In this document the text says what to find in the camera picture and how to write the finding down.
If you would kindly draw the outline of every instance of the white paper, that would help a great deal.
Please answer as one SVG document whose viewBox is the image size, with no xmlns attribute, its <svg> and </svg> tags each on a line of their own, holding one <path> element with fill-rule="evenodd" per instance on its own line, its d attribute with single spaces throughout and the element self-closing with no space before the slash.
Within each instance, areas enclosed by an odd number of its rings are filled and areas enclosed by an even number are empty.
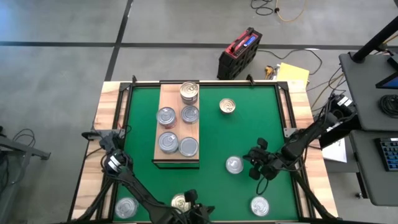
<svg viewBox="0 0 398 224">
<path fill-rule="evenodd" d="M 336 141 L 335 143 L 329 145 L 328 147 L 323 148 L 322 154 L 324 159 L 347 163 L 346 144 L 344 138 Z"/>
</svg>

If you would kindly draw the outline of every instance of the red tool case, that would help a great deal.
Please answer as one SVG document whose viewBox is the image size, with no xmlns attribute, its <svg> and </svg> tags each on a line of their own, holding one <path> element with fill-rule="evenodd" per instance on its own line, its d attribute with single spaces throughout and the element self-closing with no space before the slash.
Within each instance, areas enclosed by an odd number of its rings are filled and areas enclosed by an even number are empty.
<svg viewBox="0 0 398 224">
<path fill-rule="evenodd" d="M 232 80 L 256 56 L 262 34 L 249 27 L 231 45 L 229 45 L 218 59 L 218 74 L 220 80 Z"/>
</svg>

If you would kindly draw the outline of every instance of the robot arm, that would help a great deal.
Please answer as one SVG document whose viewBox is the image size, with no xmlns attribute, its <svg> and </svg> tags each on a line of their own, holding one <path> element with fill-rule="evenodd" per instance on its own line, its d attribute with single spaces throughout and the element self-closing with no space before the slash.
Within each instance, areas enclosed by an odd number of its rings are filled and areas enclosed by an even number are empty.
<svg viewBox="0 0 398 224">
<path fill-rule="evenodd" d="M 148 211 L 149 219 L 155 224 L 208 223 L 208 216 L 214 207 L 206 207 L 200 203 L 196 204 L 198 195 L 196 190 L 189 190 L 184 193 L 185 201 L 190 202 L 191 208 L 182 212 L 178 208 L 165 205 L 158 201 L 137 179 L 132 171 L 132 159 L 121 150 L 116 150 L 109 155 L 104 162 L 104 171 L 108 177 L 125 186 L 134 198 Z"/>
<path fill-rule="evenodd" d="M 257 140 L 259 146 L 252 147 L 248 154 L 243 156 L 243 159 L 248 160 L 253 165 L 249 171 L 249 176 L 254 180 L 258 180 L 263 175 L 267 180 L 272 180 L 281 170 L 289 171 L 292 173 L 292 177 L 300 184 L 321 217 L 335 219 L 321 205 L 309 186 L 305 184 L 295 165 L 302 158 L 310 142 L 326 132 L 328 128 L 339 122 L 347 121 L 356 114 L 351 101 L 344 103 L 346 100 L 347 97 L 344 95 L 332 95 L 321 110 L 318 119 L 308 128 L 293 133 L 282 146 L 280 152 L 268 152 L 266 140 L 259 138 Z"/>
</svg>

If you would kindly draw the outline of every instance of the wooden platform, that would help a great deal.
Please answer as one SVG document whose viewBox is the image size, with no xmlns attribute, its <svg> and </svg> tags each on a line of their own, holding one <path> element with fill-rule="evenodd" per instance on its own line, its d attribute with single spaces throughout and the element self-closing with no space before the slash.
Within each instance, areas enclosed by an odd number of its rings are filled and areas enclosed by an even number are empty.
<svg viewBox="0 0 398 224">
<path fill-rule="evenodd" d="M 181 99 L 180 87 L 181 85 L 179 84 L 163 84 L 160 87 L 159 109 L 166 106 L 173 108 L 177 117 L 177 124 L 171 129 L 165 129 L 162 125 L 157 123 L 154 162 L 156 162 L 155 160 L 157 159 L 199 160 L 199 150 L 193 157 L 185 157 L 179 151 L 173 154 L 166 154 L 160 150 L 159 144 L 157 143 L 159 136 L 167 131 L 173 132 L 177 136 L 178 141 L 181 141 L 185 137 L 192 137 L 199 142 L 199 121 L 194 124 L 186 124 L 181 118 L 181 110 L 186 104 Z M 194 104 L 198 109 L 199 98 L 200 96 L 198 93 L 198 101 Z"/>
</svg>

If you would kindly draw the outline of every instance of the black line on floor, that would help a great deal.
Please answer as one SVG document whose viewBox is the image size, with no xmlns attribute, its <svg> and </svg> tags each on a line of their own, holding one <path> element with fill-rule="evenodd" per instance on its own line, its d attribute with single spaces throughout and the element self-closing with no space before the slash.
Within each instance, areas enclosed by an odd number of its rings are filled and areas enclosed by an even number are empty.
<svg viewBox="0 0 398 224">
<path fill-rule="evenodd" d="M 120 23 L 118 37 L 116 38 L 116 43 L 115 43 L 113 51 L 112 51 L 112 56 L 111 56 L 111 59 L 109 60 L 108 69 L 107 69 L 106 75 L 105 75 L 105 81 L 111 81 L 111 79 L 112 79 L 114 66 L 116 65 L 116 59 L 118 59 L 118 54 L 119 54 L 121 42 L 123 40 L 124 31 L 126 30 L 127 21 L 129 20 L 129 13 L 130 13 L 132 1 L 133 0 L 128 0 L 127 4 L 126 4 L 126 8 L 124 9 L 122 23 Z"/>
<path fill-rule="evenodd" d="M 0 46 L 13 47 L 142 47 L 142 48 L 192 48 L 192 49 L 224 49 L 229 44 L 207 43 L 122 43 L 127 19 L 122 20 L 116 43 L 112 42 L 20 42 L 0 41 Z M 320 49 L 320 50 L 359 50 L 362 45 L 312 45 L 312 44 L 260 44 L 260 49 Z"/>
<path fill-rule="evenodd" d="M 193 48 L 193 49 L 224 49 L 229 44 L 206 43 L 122 43 L 121 47 L 142 48 Z M 312 45 L 312 44 L 260 44 L 259 49 L 320 49 L 320 50 L 359 50 L 362 45 Z"/>
<path fill-rule="evenodd" d="M 0 46 L 14 47 L 113 47 L 111 42 L 19 42 L 0 41 Z"/>
</svg>

